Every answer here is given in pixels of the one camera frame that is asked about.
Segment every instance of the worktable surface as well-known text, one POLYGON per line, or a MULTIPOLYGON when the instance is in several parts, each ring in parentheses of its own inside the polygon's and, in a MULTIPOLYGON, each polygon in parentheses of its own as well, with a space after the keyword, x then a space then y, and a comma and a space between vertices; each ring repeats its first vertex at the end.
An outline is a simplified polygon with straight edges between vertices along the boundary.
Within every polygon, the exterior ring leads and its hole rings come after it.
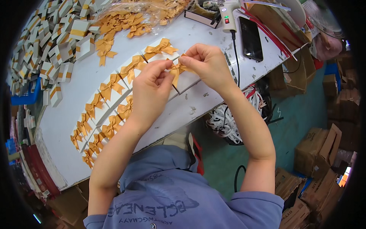
MULTIPOLYGON (((237 15, 238 11, 235 10, 234 17, 236 18, 237 15)), ((170 39, 173 47, 179 49, 179 54, 185 53, 196 43, 217 45, 230 62, 229 68, 233 76, 237 78, 237 63, 231 34, 223 33, 220 27, 221 25, 217 29, 213 29, 184 18, 184 15, 181 14, 157 35, 150 33, 129 39, 126 37, 128 31, 118 32, 111 49, 118 54, 113 59, 106 58, 104 67, 99 67, 97 52, 82 61, 76 61, 71 82, 61 83, 62 101, 55 108, 51 106, 46 108, 40 122, 38 141, 36 141, 39 143, 43 138, 44 145, 37 144, 37 146, 57 187, 64 190, 90 176, 91 170, 82 161, 81 154, 76 151, 75 146, 70 141, 70 134, 81 113, 84 112, 85 103, 99 88, 100 83, 138 50, 144 49, 163 37, 170 39)), ((243 57, 240 31, 236 34, 236 50, 240 63, 240 88, 242 90, 286 59, 285 55, 261 30, 259 30, 259 34, 264 56, 264 60, 259 63, 243 57)), ((141 138, 134 152, 138 152, 180 127, 195 121, 222 102, 223 99, 215 91, 202 81, 198 82, 168 102, 163 114, 141 138)))

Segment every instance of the black phone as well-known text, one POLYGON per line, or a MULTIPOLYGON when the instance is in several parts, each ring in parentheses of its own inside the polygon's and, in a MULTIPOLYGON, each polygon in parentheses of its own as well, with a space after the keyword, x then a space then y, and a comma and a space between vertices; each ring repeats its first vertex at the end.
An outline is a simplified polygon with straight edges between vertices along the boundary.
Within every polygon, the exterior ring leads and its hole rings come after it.
POLYGON ((263 61, 262 44, 257 24, 243 17, 239 17, 239 22, 244 56, 258 62, 263 61))

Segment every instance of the person's left hand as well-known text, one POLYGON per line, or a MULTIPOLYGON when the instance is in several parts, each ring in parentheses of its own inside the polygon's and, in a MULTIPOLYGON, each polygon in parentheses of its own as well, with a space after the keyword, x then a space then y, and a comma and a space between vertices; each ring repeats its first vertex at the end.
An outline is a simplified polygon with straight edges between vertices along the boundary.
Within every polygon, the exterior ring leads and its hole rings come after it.
POLYGON ((161 115, 168 102, 174 76, 165 69, 172 66, 171 60, 156 60, 148 63, 133 81, 132 114, 147 131, 161 115))

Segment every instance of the floor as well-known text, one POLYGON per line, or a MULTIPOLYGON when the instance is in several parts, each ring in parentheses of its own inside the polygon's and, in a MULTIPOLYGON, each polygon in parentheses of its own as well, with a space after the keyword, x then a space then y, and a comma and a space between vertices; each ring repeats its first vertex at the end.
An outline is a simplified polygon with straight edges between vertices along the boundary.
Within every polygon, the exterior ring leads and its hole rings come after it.
MULTIPOLYGON (((272 98, 272 104, 277 103, 272 119, 279 118, 279 115, 284 117, 268 126, 276 148, 276 167, 292 171, 294 148, 299 141, 313 126, 326 128, 326 100, 322 86, 324 71, 325 66, 317 71, 313 81, 307 86, 306 94, 286 99, 272 98)), ((231 199, 235 172, 240 165, 247 165, 248 152, 245 146, 228 145, 211 129, 206 128, 203 119, 195 124, 192 131, 203 147, 204 177, 226 199, 231 199)), ((243 177, 244 172, 241 170, 238 175, 238 189, 243 177)))

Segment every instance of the person's right hand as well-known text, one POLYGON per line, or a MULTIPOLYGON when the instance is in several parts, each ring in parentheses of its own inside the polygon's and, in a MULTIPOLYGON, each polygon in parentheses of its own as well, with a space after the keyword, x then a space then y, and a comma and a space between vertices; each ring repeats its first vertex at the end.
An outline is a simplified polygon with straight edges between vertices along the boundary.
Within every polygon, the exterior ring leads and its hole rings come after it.
POLYGON ((222 97, 232 89, 238 88, 230 74, 226 58, 217 46, 195 44, 178 60, 195 71, 201 80, 222 97))

